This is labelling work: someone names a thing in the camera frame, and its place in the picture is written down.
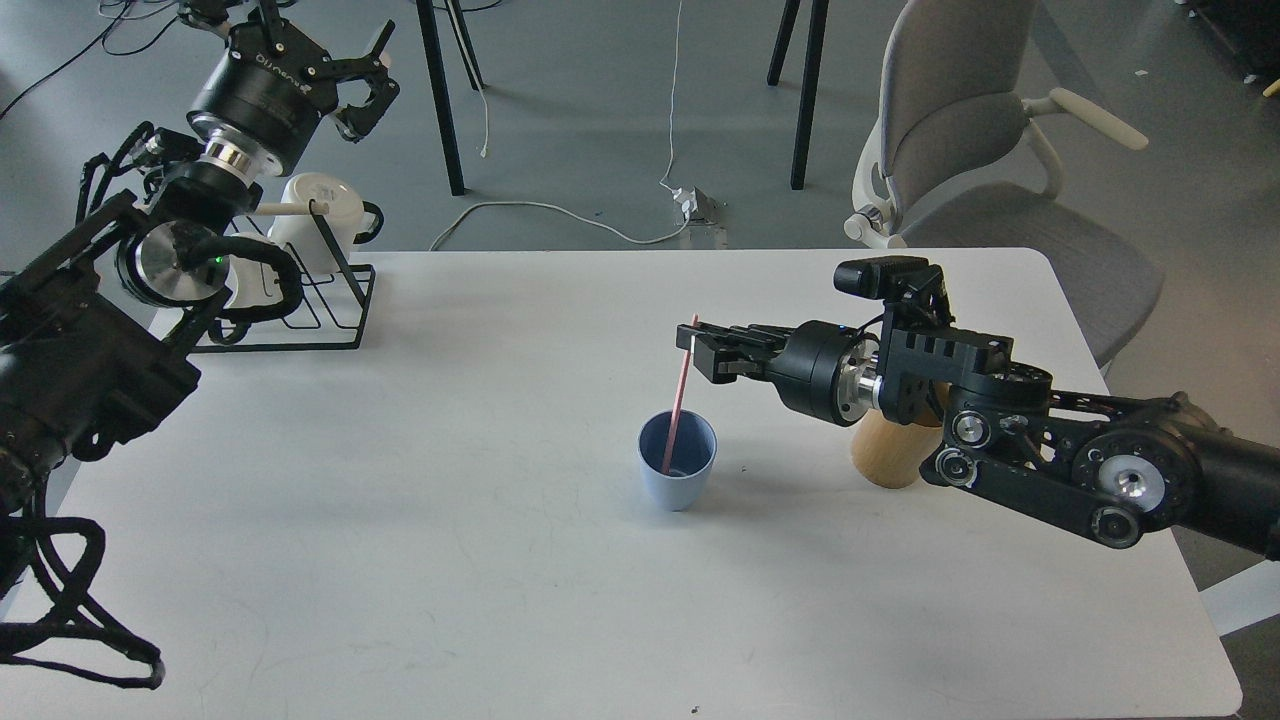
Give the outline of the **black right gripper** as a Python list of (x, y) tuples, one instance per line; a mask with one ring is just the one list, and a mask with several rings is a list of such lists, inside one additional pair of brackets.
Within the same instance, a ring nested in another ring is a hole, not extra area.
[(769, 382), (787, 409), (837, 427), (854, 425), (870, 407), (858, 382), (878, 348), (873, 334), (827, 322), (796, 328), (698, 323), (692, 337), (704, 345), (680, 348), (712, 384)]

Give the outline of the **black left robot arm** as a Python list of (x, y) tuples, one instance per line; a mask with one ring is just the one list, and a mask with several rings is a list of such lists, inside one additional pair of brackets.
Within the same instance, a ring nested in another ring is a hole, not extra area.
[(343, 228), (380, 217), (370, 202), (264, 202), (259, 178), (292, 173), (324, 119), (351, 142), (372, 132), (399, 92), (394, 22), (337, 58), (276, 3), (248, 9), (232, 23), (228, 1), (178, 3), (178, 20), (224, 42), (189, 133), (143, 123), (93, 158), (76, 228), (3, 284), (4, 516), (65, 459), (155, 430), (195, 391), (202, 336), (288, 318), (314, 272), (352, 275), (351, 247), (380, 231)]

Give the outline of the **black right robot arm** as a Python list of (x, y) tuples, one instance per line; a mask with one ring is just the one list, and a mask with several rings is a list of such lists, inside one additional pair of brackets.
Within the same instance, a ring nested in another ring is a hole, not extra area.
[(1277, 559), (1276, 448), (1187, 395), (1055, 389), (1009, 338), (954, 328), (942, 302), (888, 301), (879, 320), (879, 334), (680, 325), (676, 343), (716, 384), (764, 380), (794, 411), (852, 427), (878, 486), (960, 489), (1114, 550), (1184, 527)]

